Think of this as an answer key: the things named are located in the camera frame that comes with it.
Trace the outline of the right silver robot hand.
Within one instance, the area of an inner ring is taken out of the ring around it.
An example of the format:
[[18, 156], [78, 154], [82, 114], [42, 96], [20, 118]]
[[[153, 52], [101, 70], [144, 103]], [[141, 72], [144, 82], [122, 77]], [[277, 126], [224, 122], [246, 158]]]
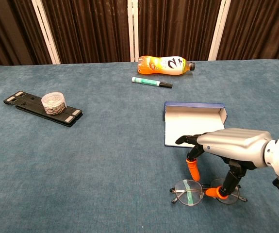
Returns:
[[247, 170], [267, 166], [264, 151], [271, 140], [273, 138], [268, 131], [227, 128], [203, 134], [183, 135], [175, 143], [193, 145], [187, 154], [186, 162], [195, 181], [200, 179], [197, 158], [204, 152], [222, 158], [229, 165], [230, 170], [223, 184], [205, 191], [209, 197], [225, 200], [235, 190]]

